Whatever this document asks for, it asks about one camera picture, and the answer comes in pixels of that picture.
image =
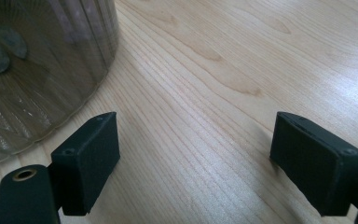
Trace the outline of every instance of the clear glass container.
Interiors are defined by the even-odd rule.
[[[0,0],[0,161],[46,137],[106,76],[113,0]]]

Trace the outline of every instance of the wood grain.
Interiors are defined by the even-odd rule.
[[[62,223],[352,223],[323,217],[269,161],[276,112],[358,147],[358,1],[117,0],[110,74],[47,140],[0,164],[49,164],[117,111],[121,160],[86,217]]]

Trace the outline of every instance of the glass jar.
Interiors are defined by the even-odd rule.
[[[0,161],[46,137],[107,75],[113,0],[0,0]]]

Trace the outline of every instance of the light wood surface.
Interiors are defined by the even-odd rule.
[[[106,80],[48,139],[0,164],[50,163],[117,111],[121,160],[86,217],[62,223],[352,223],[323,217],[269,161],[277,111],[358,147],[358,1],[117,0]]]

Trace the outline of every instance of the screw hole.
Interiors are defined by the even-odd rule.
[[[67,148],[66,150],[63,151],[63,154],[67,155],[67,156],[74,155],[74,153],[75,153],[75,150],[73,148]]]
[[[354,149],[347,148],[344,150],[344,153],[349,154],[349,155],[355,155],[356,151]]]
[[[13,180],[17,182],[24,181],[33,177],[36,173],[36,169],[21,170],[13,176]]]

